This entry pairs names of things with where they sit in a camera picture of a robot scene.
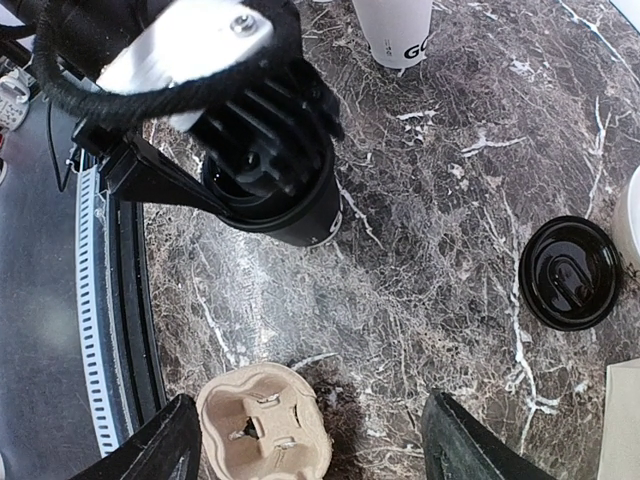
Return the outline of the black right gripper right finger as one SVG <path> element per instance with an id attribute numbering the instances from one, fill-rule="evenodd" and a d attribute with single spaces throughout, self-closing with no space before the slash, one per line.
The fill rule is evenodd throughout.
<path id="1" fill-rule="evenodd" d="M 428 479 L 549 479 L 485 428 L 450 394 L 431 391 L 421 416 Z"/>

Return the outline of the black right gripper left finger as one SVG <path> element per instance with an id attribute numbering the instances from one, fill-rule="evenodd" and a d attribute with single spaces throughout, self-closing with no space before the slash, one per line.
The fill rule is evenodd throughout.
<path id="1" fill-rule="evenodd" d="M 196 480 L 201 447 L 195 401 L 179 394 L 122 446 L 72 479 Z"/>

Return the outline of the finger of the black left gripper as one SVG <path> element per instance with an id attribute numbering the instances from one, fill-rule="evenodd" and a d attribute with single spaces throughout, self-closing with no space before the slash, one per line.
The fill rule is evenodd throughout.
<path id="1" fill-rule="evenodd" d="M 105 156 L 102 180 L 108 192 L 120 200 L 187 206 L 225 215 L 221 200 L 138 134 L 127 133 Z"/>

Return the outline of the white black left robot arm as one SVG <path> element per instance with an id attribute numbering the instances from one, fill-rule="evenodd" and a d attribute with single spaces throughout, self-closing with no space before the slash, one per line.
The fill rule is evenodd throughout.
<path id="1" fill-rule="evenodd" d="M 218 216 L 227 207 L 204 185 L 144 140 L 144 121 L 210 106 L 223 97 L 223 75 L 145 87 L 139 93 L 109 93 L 80 86 L 59 62 L 96 80 L 135 35 L 147 10 L 143 1 L 8 1 L 22 20 L 4 26 L 1 37 L 34 36 L 33 73 L 49 100 L 78 118 L 76 144 L 95 156 L 103 186 L 125 201 L 188 206 Z"/>

